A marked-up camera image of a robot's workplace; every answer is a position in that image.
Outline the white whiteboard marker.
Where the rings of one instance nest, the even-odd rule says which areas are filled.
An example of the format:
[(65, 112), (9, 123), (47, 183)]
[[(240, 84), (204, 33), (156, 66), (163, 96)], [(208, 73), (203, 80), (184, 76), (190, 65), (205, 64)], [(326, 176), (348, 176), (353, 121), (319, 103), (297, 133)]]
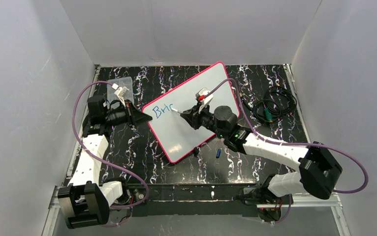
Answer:
[(175, 109), (175, 108), (170, 108), (172, 111), (174, 111), (174, 112), (177, 112), (177, 113), (179, 113), (179, 114), (181, 114), (182, 113), (182, 111), (179, 111), (179, 110), (177, 110), (177, 109)]

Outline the blue marker cap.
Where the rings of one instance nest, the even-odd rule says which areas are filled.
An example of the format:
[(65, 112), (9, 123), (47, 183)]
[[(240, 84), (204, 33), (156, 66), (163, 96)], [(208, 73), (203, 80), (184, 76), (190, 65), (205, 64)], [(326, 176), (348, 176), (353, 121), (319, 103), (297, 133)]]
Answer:
[(221, 155), (221, 149), (219, 148), (219, 149), (217, 150), (217, 153), (216, 153), (216, 158), (219, 158), (220, 155)]

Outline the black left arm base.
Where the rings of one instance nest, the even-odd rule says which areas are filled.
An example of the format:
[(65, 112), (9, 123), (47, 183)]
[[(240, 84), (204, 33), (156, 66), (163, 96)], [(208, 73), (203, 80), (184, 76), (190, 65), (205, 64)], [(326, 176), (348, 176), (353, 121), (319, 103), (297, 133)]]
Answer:
[(144, 198), (144, 192), (138, 192), (143, 188), (131, 188), (123, 177), (105, 180), (101, 185), (101, 190), (111, 209), (121, 209), (119, 206), (131, 205)]

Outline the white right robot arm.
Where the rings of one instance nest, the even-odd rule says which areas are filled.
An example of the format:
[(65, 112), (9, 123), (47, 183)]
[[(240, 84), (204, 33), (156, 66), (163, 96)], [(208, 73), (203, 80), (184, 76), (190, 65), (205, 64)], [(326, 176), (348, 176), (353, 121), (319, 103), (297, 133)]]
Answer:
[(208, 108), (194, 106), (180, 113), (190, 127), (204, 127), (212, 131), (234, 152), (265, 157), (294, 172), (271, 175), (259, 187), (258, 195), (283, 197), (295, 193), (309, 193), (327, 200), (342, 173), (342, 167), (331, 152), (318, 144), (296, 147), (291, 143), (255, 135), (250, 128), (238, 124), (237, 116), (228, 106), (218, 106), (213, 113)]

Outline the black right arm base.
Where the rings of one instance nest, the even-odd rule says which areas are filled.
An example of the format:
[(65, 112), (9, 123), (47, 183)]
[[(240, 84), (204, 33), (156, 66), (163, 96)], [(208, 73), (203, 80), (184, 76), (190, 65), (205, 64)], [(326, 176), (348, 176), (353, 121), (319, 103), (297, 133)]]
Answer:
[(258, 217), (268, 223), (285, 219), (294, 203), (291, 195), (277, 197), (260, 185), (239, 189), (234, 199), (244, 205), (257, 207)]

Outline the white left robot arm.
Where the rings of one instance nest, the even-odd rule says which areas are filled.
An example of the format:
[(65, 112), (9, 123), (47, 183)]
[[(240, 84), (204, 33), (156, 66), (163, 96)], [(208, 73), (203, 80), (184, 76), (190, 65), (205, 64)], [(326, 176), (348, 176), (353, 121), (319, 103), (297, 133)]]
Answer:
[(121, 124), (136, 127), (153, 118), (138, 110), (130, 100), (113, 101), (119, 106), (111, 109), (102, 95), (87, 100), (89, 112), (83, 124), (81, 153), (68, 185), (58, 191), (58, 201), (70, 229), (108, 223), (110, 211), (132, 209), (136, 197), (124, 178), (99, 181), (102, 159), (109, 145), (113, 127)]

